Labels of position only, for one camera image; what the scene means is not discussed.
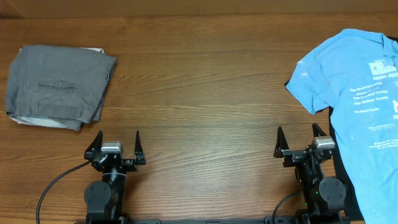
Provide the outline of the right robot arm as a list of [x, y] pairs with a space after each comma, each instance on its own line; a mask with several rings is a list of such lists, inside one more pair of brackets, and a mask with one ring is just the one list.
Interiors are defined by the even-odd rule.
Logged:
[[282, 127], [277, 129], [274, 157], [283, 158], [284, 167], [293, 167], [300, 190], [286, 196], [275, 207], [272, 223], [279, 223], [276, 213], [288, 199], [302, 193], [305, 208], [286, 219], [287, 223], [349, 223], [341, 216], [345, 209], [346, 186], [337, 177], [325, 177], [322, 162], [332, 158], [335, 142], [318, 124], [312, 124], [313, 141], [305, 149], [292, 151]]

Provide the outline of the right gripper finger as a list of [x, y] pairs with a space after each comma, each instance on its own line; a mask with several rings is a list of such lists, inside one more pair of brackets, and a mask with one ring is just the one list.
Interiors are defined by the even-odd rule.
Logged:
[[327, 136], [327, 134], [319, 127], [317, 123], [312, 124], [312, 130], [313, 130], [313, 137], [323, 137]]
[[285, 134], [282, 127], [277, 129], [277, 141], [274, 149], [274, 157], [285, 157], [285, 154], [290, 151]]

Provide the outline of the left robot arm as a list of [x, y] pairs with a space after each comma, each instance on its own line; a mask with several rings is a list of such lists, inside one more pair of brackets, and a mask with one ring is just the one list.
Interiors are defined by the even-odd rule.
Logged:
[[136, 172], [146, 159], [139, 132], [136, 133], [133, 159], [123, 158], [121, 142], [103, 142], [100, 131], [85, 151], [84, 158], [102, 173], [101, 180], [87, 186], [84, 200], [87, 205], [87, 223], [131, 223], [130, 215], [123, 212], [128, 172]]

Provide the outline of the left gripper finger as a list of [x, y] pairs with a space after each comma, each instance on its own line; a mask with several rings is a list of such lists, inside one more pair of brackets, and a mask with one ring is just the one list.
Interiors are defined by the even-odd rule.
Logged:
[[95, 139], [93, 140], [93, 142], [86, 149], [85, 155], [94, 156], [101, 149], [102, 142], [103, 142], [103, 132], [102, 130], [100, 130], [96, 135]]
[[134, 146], [134, 154], [136, 157], [144, 157], [144, 152], [143, 148], [141, 145], [141, 139], [139, 135], [139, 131], [136, 131], [136, 140], [135, 140], [135, 146]]

